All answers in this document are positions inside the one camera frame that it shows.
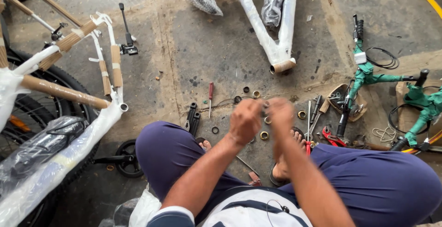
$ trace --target screwdriver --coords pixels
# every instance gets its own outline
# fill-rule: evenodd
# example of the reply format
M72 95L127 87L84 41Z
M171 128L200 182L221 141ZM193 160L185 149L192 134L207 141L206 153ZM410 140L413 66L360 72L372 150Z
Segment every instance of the screwdriver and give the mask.
M213 82L209 83L209 119L210 112L212 111L212 96L213 96Z

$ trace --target down tube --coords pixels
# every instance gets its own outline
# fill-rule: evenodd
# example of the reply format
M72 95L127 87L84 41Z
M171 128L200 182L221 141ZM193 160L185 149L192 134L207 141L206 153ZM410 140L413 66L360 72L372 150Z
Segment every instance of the down tube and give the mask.
M4 195L0 202L0 226L17 226L25 219L63 181L66 174L91 152L93 146L120 119L122 113L117 101L113 100L108 108L101 110L98 118L80 137L50 161L42 164L13 192Z
M290 51L292 50L293 42L296 0L284 0L282 7L281 28L279 29L279 46L281 49Z
M252 0L240 0L240 2L244 8L244 11L246 12L246 15L247 15L253 29L256 32L259 43L264 48L264 51L266 52L270 63L273 64L272 61L274 60L275 53L276 53L275 42L267 34L266 27L263 25L261 18L259 17L259 14L256 10L256 7L253 4L253 1Z

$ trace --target pliers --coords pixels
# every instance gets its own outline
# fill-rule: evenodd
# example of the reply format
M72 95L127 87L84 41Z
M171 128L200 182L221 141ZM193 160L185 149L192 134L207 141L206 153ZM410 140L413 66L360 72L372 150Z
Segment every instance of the pliers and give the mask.
M322 133L318 132L316 134L319 136L320 139L324 139L324 140L329 141L333 146L336 146L336 147L346 147L347 146L345 144L345 142L343 142L339 137L332 135L332 131L329 130L329 128L327 126L325 126L322 129Z

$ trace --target leg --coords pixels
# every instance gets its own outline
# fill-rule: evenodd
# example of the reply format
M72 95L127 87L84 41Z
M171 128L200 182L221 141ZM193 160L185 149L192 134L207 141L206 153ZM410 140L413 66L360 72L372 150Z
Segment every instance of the leg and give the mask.
M413 226L442 201L439 177L413 155L319 144L310 157L358 227ZM291 184L280 189L294 192Z
M189 132L164 121L144 127L135 148L141 169L161 202L175 181L205 153ZM221 192L241 185L247 183L224 172L209 201Z

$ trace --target white bicycle frame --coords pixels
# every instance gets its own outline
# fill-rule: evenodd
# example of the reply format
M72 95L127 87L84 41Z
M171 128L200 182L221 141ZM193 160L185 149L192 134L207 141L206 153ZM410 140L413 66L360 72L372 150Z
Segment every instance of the white bicycle frame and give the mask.
M64 9L59 7L57 11L60 12L63 17L68 19L63 14L63 12L65 12ZM115 43L113 28L111 25L112 21L109 16L105 14L101 14L99 12L96 14L99 17L95 19L91 16L91 21L96 26L102 23L105 23L108 26L111 50L114 50L114 53L112 54L114 77L116 77L115 75L119 75L121 77L121 69L119 64L120 54L117 51L119 47ZM53 31L53 28L39 17L36 18L36 20L38 20L49 30ZM78 21L72 19L69 19L69 21L73 23L74 26L80 27ZM93 30L93 32L87 34L86 36L81 35L81 29L73 29L73 33L79 36L80 40L90 35L94 39L94 43L96 45L97 55L99 58L98 60L103 61L101 47L96 37L96 35L100 33L99 31ZM64 41L67 41L67 39L70 38L69 36L60 38L60 40L63 39ZM78 40L77 37L74 43L78 43L80 40ZM25 217L40 204L48 193L54 190L63 181L66 174L68 174L72 168L74 168L91 152L94 145L120 119L122 113L128 110L128 106L123 101L122 80L120 80L119 85L116 86L116 91L109 86L112 102L108 102L106 100L98 99L87 94L81 94L80 92L70 90L69 88L64 88L62 86L28 75L39 68L38 64L41 61L56 53L63 54L64 51L61 49L61 47L62 45L58 46L58 44L50 46L47 49L35 54L13 71L11 71L8 67L0 67L0 130L4 128L11 115L17 94L29 93L29 89L50 87L52 91L56 91L63 94L63 96L67 96L65 99L84 104L90 103L91 105L99 107L102 110L97 119L95 119L95 121L93 121L78 138L73 140L67 148L52 157L50 161L41 164L38 170L32 176L26 179L21 185L19 185L19 187L17 187L14 191L7 195L2 195L3 199L0 201L0 227L13 227L22 222L22 220L25 219ZM3 43L0 43L0 53L1 49L4 50Z
M240 0L246 15L255 30L259 43L264 48L270 61L272 74L285 71L296 66L295 58L291 57L293 27L295 23L296 0L284 0L282 6L281 28L278 41L274 41L267 33L266 27L256 10L252 0Z

